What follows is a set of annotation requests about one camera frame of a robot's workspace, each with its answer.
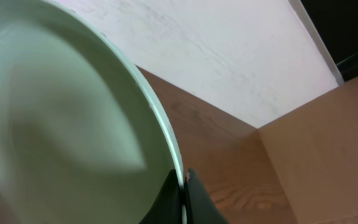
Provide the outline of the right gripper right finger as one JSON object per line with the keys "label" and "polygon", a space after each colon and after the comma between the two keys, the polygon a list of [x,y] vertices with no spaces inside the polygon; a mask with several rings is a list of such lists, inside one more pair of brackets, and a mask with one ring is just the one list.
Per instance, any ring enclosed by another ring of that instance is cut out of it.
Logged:
{"label": "right gripper right finger", "polygon": [[192,168],[186,174],[185,207],[188,224],[228,224]]}

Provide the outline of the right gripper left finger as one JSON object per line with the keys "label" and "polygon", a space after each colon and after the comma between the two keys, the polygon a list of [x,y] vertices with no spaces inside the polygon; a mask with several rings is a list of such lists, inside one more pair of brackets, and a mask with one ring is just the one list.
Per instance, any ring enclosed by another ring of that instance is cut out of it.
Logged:
{"label": "right gripper left finger", "polygon": [[171,170],[152,207],[140,224],[182,224],[181,190],[177,173]]}

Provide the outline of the light blue plate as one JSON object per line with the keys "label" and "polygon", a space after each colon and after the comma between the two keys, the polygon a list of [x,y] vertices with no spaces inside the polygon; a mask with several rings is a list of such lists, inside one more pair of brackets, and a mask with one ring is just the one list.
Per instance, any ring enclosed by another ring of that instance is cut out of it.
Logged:
{"label": "light blue plate", "polygon": [[140,223],[183,164],[140,70],[56,1],[0,1],[0,223]]}

